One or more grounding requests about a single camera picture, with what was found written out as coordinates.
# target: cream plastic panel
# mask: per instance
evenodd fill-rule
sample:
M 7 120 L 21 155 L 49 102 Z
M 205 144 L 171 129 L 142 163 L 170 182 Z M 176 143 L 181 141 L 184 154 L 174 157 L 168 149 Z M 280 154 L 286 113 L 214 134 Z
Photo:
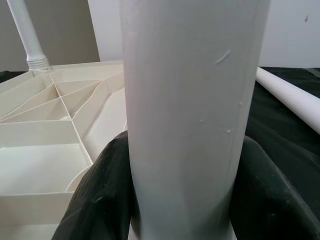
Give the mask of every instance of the cream plastic panel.
M 83 175 L 126 128 L 121 62 L 52 69 L 0 84 L 0 239 L 51 239 Z

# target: white pipe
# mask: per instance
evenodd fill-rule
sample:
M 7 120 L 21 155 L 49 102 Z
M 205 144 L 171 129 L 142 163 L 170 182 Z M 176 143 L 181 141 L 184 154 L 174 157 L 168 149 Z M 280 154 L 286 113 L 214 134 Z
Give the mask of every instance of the white pipe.
M 140 239 L 232 238 L 229 200 L 268 7 L 120 1 Z
M 320 134 L 320 99 L 258 67 L 256 81 Z
M 37 38 L 24 0 L 7 0 L 26 53 L 29 70 L 47 70 L 50 65 Z

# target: white tube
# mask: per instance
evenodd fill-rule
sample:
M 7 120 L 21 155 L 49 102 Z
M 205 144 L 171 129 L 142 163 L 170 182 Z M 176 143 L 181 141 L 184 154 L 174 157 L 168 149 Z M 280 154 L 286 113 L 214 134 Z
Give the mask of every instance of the white tube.
M 320 134 L 320 99 L 258 67 L 256 81 Z
M 268 7 L 268 0 L 121 0 L 140 239 L 232 238 L 229 201 Z
M 50 65 L 44 55 L 24 0 L 7 0 L 26 53 L 29 70 L 47 70 Z

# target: white wall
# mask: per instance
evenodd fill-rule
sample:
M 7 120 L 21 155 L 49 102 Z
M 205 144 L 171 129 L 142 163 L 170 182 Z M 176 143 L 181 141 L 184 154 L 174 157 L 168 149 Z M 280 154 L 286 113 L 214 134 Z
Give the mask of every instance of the white wall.
M 88 0 L 101 60 L 122 59 L 118 1 Z M 271 0 L 260 65 L 320 67 L 320 0 Z
M 101 61 L 122 59 L 119 0 L 88 0 Z
M 260 65 L 320 67 L 320 0 L 271 0 Z

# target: white plastic structure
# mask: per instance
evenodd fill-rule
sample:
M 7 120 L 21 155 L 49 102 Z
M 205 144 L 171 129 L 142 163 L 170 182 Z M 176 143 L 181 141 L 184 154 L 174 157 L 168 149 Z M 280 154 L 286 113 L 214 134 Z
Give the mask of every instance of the white plastic structure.
M 37 38 L 36 31 L 29 16 L 24 0 L 7 0 L 18 29 L 29 70 L 47 70 L 50 68 L 47 57 L 44 55 Z
M 256 81 L 320 134 L 320 99 L 258 67 Z
M 122 0 L 141 240 L 230 240 L 268 0 Z
M 81 177 L 126 126 L 121 62 L 0 84 L 0 240 L 49 240 Z

